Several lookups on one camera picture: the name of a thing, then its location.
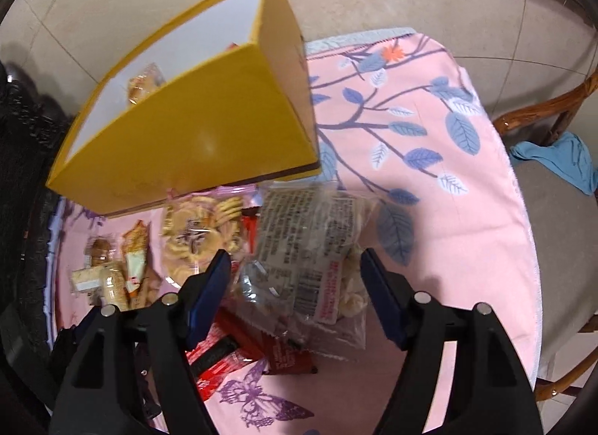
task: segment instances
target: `yellow box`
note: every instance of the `yellow box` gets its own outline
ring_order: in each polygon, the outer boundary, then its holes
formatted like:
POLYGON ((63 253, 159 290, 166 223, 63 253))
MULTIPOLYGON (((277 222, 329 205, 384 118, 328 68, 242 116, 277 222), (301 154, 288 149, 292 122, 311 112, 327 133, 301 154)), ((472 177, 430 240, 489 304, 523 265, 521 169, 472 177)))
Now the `yellow box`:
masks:
POLYGON ((113 215, 158 205, 171 190, 318 172, 303 39, 288 1, 205 0, 106 75, 47 186, 113 215), (151 63, 166 82, 131 105, 128 81, 151 63))

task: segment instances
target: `blue gripper pad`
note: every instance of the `blue gripper pad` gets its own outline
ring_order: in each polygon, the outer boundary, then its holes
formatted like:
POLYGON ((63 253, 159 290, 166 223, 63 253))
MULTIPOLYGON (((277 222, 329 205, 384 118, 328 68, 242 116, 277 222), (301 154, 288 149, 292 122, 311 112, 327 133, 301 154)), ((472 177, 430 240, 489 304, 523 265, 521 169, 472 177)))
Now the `blue gripper pad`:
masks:
POLYGON ((368 248, 361 255, 361 279, 382 324, 386 338, 401 350, 407 349, 407 301, 413 289, 400 274, 388 272, 376 252, 368 248))
POLYGON ((183 285, 180 295, 186 300, 185 320, 188 330, 185 348, 188 351, 206 338, 229 279, 230 256, 226 251, 218 250, 205 273, 189 277, 183 285))

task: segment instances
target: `metal screw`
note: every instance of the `metal screw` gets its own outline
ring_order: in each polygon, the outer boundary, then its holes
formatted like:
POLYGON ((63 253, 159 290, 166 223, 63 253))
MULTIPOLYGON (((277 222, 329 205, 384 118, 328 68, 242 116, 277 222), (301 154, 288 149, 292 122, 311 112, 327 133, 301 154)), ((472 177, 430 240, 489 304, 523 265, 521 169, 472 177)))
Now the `metal screw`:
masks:
POLYGON ((432 301, 432 296, 426 291, 417 291, 413 298, 415 298, 417 303, 422 304, 430 303, 432 301))
POLYGON ((105 305, 102 307, 102 310, 100 310, 100 313, 104 317, 110 317, 114 312, 116 312, 116 307, 112 304, 105 305))
POLYGON ((179 296, 176 293, 167 293, 162 297, 162 303, 164 305, 174 305, 179 301, 179 296))
POLYGON ((475 308, 482 315, 489 315, 492 313, 492 307, 485 302, 480 302, 475 308))

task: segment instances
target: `gray seat cushion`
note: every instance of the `gray seat cushion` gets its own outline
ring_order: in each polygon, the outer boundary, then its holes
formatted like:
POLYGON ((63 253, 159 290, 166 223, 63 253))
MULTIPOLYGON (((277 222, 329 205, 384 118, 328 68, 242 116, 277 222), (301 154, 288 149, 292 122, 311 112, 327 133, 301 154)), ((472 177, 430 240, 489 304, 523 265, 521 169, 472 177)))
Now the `gray seat cushion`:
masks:
POLYGON ((598 206, 537 161, 515 175, 540 266, 545 361, 598 310, 598 206))

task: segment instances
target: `tablecloth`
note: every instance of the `tablecloth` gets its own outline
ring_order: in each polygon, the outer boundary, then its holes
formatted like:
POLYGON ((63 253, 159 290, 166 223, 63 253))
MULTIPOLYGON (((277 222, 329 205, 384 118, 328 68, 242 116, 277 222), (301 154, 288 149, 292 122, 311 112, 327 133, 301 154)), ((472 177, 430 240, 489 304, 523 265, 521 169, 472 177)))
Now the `tablecloth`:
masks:
MULTIPOLYGON (((387 268, 445 305, 491 304, 532 382, 541 339, 539 272, 515 175, 467 72, 430 37, 402 33, 308 58, 322 173, 385 201, 373 246, 387 268)), ((150 224, 160 272, 161 211, 106 220, 69 203, 56 267, 56 319, 79 322, 89 307, 70 293, 91 234, 150 224)), ((318 374, 262 376, 260 361, 227 378, 206 406, 221 435, 372 433, 404 360, 367 317, 367 348, 352 361, 318 358, 318 374)), ((446 345, 426 429, 442 423, 454 345, 446 345)))

